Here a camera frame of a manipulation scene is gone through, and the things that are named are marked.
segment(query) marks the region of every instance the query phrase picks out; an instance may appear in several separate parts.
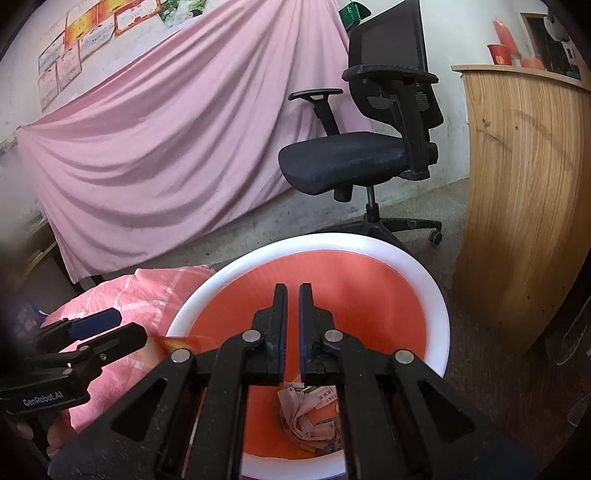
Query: pink fabric sheet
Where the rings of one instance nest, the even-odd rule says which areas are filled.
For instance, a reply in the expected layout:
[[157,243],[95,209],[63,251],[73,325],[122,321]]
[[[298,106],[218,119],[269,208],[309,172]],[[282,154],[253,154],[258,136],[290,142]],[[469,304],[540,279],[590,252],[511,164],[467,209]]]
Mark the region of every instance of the pink fabric sheet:
[[331,98],[341,130],[370,130],[340,78],[338,8],[230,0],[19,129],[73,281],[156,257],[285,191],[279,150],[323,134],[290,92],[342,88]]
[[[134,275],[101,283],[69,301],[49,315],[44,325],[64,317],[82,318],[114,307],[121,313],[121,325],[139,323],[149,336],[163,336],[183,303],[213,273],[205,266],[137,269]],[[66,350],[75,350],[79,343]],[[150,371],[151,366],[145,365],[151,353],[146,351],[149,348],[148,345],[103,368],[100,377],[88,387],[90,401],[70,409],[74,429],[79,432],[86,428]]]

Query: green plastic container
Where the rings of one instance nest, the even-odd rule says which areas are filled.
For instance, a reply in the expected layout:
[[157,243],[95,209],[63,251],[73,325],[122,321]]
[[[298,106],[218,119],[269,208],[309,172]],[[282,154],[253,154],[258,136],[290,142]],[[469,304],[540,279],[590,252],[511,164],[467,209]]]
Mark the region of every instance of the green plastic container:
[[359,25],[364,18],[369,17],[371,11],[359,2],[351,2],[339,10],[339,15],[345,26],[345,30],[348,32],[356,25]]

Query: mesh backrest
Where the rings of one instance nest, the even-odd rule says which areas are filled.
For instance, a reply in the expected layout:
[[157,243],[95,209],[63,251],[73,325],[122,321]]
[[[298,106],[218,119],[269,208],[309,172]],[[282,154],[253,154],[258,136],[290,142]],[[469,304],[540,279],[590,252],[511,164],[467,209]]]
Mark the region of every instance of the mesh backrest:
[[[361,64],[427,71],[419,0],[405,0],[353,29],[349,41],[349,67]],[[351,82],[349,90],[362,114],[400,131],[398,109],[391,108],[396,98],[386,97],[378,85],[368,80]],[[428,136],[429,128],[443,122],[430,84],[418,85],[417,105]]]

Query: chair seat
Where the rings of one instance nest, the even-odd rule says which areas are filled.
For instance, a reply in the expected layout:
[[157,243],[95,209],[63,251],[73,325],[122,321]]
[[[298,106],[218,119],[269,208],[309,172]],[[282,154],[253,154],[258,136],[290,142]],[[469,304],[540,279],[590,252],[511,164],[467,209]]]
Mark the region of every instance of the chair seat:
[[408,170],[402,138],[351,132],[288,145],[279,167],[296,190],[308,195],[341,185],[377,185]]

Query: office chair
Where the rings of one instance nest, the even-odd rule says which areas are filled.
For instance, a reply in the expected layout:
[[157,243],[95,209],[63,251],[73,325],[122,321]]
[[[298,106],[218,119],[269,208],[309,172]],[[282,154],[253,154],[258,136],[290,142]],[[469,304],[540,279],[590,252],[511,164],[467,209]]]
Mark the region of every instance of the office chair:
[[279,165],[285,179],[300,192],[319,195],[334,190],[335,200],[350,202],[353,186],[365,187],[368,203],[362,220],[318,230],[357,233],[378,238],[407,251],[393,232],[430,228],[429,241],[441,242],[441,222],[415,218],[381,218],[374,186],[393,177],[429,178],[437,162],[437,145],[429,129],[443,123],[431,84],[439,79],[427,71],[427,55],[418,0],[405,0],[355,27],[349,41],[349,68],[343,80],[359,111],[392,125],[402,138],[373,132],[341,134],[329,105],[341,89],[305,90],[288,100],[313,106],[326,137],[284,147]]

